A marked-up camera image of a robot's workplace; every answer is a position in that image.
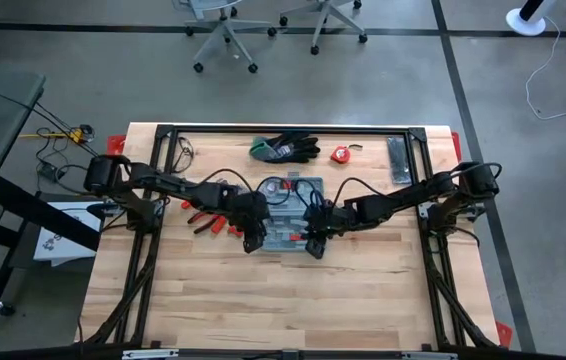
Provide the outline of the silver metal bracket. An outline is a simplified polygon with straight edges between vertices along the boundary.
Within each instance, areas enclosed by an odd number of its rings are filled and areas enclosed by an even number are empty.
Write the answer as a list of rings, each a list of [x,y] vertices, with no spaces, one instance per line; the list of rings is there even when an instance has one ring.
[[[124,351],[121,360],[175,360],[178,357],[178,349],[133,349]]]
[[[458,360],[458,355],[445,352],[402,352],[401,360]]]

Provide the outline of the grey plastic tool case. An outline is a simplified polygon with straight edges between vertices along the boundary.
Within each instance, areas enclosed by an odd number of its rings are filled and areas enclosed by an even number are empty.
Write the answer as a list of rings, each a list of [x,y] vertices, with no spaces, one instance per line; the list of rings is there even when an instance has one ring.
[[[291,180],[291,190],[283,188],[283,181]],[[265,195],[270,217],[264,222],[267,235],[261,249],[268,252],[304,252],[306,240],[290,241],[291,234],[305,234],[307,222],[303,215],[306,207],[316,202],[312,192],[323,194],[321,177],[277,177],[265,178],[257,190]]]

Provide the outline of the black aluminium table frame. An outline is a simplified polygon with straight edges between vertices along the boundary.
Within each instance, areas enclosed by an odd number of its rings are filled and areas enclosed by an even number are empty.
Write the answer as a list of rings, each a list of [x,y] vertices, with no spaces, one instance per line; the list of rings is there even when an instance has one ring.
[[[430,159],[425,137],[401,131],[411,185],[390,179],[389,130],[173,125],[170,137],[152,142],[143,124],[130,127],[124,155],[132,162],[191,182],[222,182],[258,191],[268,177],[321,177],[318,201],[388,194],[449,171],[447,155]],[[252,158],[253,145],[285,132],[318,138],[318,156],[308,163],[270,164]],[[339,146],[360,144],[346,164],[330,159]],[[461,226],[433,233],[427,203],[394,214],[376,228],[347,232],[326,243],[324,256],[304,252],[251,253],[243,236],[194,234],[194,207],[148,190],[136,195],[159,205],[158,227],[125,234],[114,230],[99,242],[82,311],[86,344],[138,348],[153,341],[179,349],[227,349],[272,357],[282,349],[381,351],[430,344],[453,351],[461,345],[490,348],[493,336],[469,317],[486,299],[483,282],[471,280],[465,302],[455,289],[462,270],[478,265],[476,245],[460,241]]]

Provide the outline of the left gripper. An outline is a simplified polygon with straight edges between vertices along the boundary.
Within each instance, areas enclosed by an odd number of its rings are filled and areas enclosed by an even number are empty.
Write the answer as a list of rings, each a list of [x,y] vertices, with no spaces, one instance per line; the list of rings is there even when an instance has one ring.
[[[246,253],[251,253],[263,246],[267,230],[262,222],[269,217],[267,198],[261,192],[242,193],[232,200],[232,224],[245,228],[243,249]]]

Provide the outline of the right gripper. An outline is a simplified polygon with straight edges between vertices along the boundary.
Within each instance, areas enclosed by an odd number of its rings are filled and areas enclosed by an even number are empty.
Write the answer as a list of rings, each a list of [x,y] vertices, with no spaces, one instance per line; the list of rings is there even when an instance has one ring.
[[[330,201],[311,203],[307,208],[305,250],[322,259],[326,248],[325,235],[343,235],[348,230],[349,216],[345,208],[335,207]]]

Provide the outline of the white printed box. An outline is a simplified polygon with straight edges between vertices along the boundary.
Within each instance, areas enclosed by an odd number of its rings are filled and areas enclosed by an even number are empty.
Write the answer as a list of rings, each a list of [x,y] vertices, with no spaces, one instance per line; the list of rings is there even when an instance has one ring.
[[[97,204],[97,201],[50,202],[52,207],[64,212],[93,230],[99,230],[102,221],[89,213],[87,208],[90,205]],[[55,234],[46,228],[42,228],[39,231],[33,260],[39,262],[49,261],[52,267],[56,267],[77,259],[93,258],[95,255],[95,250],[90,250],[68,238]]]

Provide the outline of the grey office chair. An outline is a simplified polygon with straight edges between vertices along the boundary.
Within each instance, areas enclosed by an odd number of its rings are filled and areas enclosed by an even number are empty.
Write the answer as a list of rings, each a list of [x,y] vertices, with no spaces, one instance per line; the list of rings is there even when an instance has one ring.
[[[356,30],[358,33],[358,41],[365,44],[368,41],[368,35],[364,27],[359,25],[351,16],[346,15],[340,7],[345,3],[352,3],[354,10],[360,10],[362,7],[362,0],[310,0],[309,5],[297,7],[291,10],[283,11],[279,14],[279,26],[286,27],[289,19],[293,15],[317,13],[318,20],[314,29],[310,53],[314,56],[318,55],[320,48],[318,46],[318,39],[324,24],[329,17],[338,19],[349,28]]]
[[[225,44],[233,44],[240,54],[248,61],[248,71],[252,74],[258,72],[258,65],[254,62],[247,48],[238,38],[239,30],[265,30],[269,37],[277,35],[276,28],[267,21],[237,19],[236,5],[242,0],[170,0],[173,6],[180,5],[189,9],[193,21],[186,21],[183,32],[192,37],[196,30],[208,29],[210,35],[193,58],[193,69],[196,73],[204,71],[201,60],[209,53],[216,40],[223,40]]]

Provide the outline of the yellow black connector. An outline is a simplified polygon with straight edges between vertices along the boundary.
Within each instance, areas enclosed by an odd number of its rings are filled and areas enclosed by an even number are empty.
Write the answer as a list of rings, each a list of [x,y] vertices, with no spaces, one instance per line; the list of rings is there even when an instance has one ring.
[[[81,124],[69,131],[70,139],[77,144],[90,143],[94,139],[94,129],[91,125]]]

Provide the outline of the black red-tipped long tool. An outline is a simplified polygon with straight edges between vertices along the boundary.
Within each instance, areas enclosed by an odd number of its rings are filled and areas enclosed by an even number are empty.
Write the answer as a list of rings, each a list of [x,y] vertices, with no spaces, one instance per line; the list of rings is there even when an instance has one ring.
[[[194,224],[196,221],[205,218],[206,216],[209,216],[209,219],[201,226],[197,227],[194,229],[193,233],[194,234],[199,234],[205,230],[211,230],[213,228],[213,226],[220,220],[221,216],[220,215],[216,215],[216,214],[210,214],[210,213],[206,213],[206,212],[196,212],[194,215],[192,215],[188,220],[187,220],[187,224],[188,225],[192,225]]]

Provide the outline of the black grey work glove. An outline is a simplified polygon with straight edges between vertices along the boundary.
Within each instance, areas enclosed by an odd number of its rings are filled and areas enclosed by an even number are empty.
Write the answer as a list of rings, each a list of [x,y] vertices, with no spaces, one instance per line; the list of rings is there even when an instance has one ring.
[[[259,161],[270,164],[308,163],[318,156],[320,149],[315,143],[302,145],[301,143],[275,143],[260,142],[253,145],[249,155]]]
[[[267,138],[265,143],[274,149],[311,150],[318,148],[318,138],[308,132],[285,132],[274,138]]]

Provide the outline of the black power adapter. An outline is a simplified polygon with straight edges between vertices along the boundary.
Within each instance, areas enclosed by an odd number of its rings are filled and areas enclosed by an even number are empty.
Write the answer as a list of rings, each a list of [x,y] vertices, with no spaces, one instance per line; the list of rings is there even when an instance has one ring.
[[[62,179],[67,171],[65,169],[60,169],[59,167],[49,163],[41,162],[37,168],[37,174],[47,179],[50,182],[56,183]]]

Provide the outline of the red tape measure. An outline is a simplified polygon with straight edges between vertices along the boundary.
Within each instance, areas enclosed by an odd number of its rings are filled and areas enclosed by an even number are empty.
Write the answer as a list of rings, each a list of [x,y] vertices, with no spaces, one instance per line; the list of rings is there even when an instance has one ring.
[[[330,159],[338,164],[346,164],[350,161],[353,150],[362,149],[363,146],[360,144],[350,144],[347,146],[339,145],[330,155]]]

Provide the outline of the white fan base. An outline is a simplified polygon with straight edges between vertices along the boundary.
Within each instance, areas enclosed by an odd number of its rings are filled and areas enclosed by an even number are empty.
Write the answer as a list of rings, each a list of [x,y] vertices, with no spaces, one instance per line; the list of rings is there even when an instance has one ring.
[[[557,0],[526,0],[520,8],[513,8],[506,14],[506,23],[519,35],[538,36],[545,31],[545,18],[556,2]]]

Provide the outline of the black table base frame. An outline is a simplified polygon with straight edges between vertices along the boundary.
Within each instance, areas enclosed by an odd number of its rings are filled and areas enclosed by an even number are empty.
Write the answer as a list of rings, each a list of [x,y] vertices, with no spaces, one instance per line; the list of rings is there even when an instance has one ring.
[[[0,177],[0,206],[4,211],[23,219],[18,232],[0,226],[0,245],[8,248],[0,266],[0,315],[11,316],[15,308],[3,301],[2,297],[14,269],[10,261],[20,246],[23,231],[28,223],[51,230],[90,250],[97,249],[100,232],[80,223],[67,212],[52,207],[3,177]]]

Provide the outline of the black flat rectangular bar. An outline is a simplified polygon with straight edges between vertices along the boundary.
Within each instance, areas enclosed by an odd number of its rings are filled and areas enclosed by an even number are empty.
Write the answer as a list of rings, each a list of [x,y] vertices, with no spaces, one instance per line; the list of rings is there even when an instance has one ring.
[[[396,185],[411,185],[407,147],[402,136],[387,139],[392,181]]]

